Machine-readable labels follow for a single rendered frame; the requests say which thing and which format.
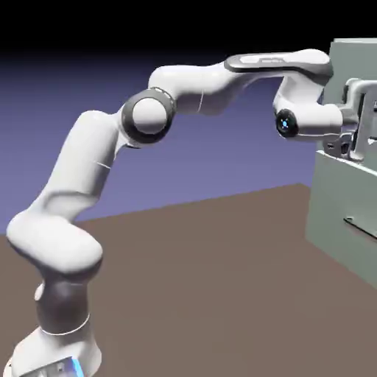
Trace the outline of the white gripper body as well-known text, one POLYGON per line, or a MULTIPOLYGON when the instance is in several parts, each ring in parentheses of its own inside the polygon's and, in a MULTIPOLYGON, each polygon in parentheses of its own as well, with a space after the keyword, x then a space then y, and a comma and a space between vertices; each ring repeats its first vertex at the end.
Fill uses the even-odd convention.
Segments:
POLYGON ((359 124, 353 135, 353 144, 349 152, 352 161, 363 161, 368 145, 368 139, 373 131, 374 107, 377 100, 377 90, 368 90, 361 95, 359 102, 359 124))

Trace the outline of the grey-green drawer front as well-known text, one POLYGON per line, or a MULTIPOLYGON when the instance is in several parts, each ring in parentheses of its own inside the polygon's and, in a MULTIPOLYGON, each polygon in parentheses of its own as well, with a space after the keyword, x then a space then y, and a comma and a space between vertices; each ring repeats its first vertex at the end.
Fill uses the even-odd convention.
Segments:
POLYGON ((323 103, 340 103, 350 78, 377 80, 377 38, 335 38, 329 56, 334 75, 325 87, 323 103))
POLYGON ((316 151, 306 238, 377 289, 377 240, 343 219, 377 227, 377 171, 316 151))

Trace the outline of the grey-green cabinet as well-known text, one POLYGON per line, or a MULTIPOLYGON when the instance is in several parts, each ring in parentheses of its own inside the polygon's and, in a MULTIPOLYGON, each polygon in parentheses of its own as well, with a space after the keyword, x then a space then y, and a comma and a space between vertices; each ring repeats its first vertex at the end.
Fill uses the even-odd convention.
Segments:
POLYGON ((359 146, 353 147, 352 132, 332 145, 319 145, 306 238, 377 289, 377 38, 337 38, 330 57, 334 76, 325 88, 326 103, 350 96, 349 79, 376 85, 356 106, 359 146))

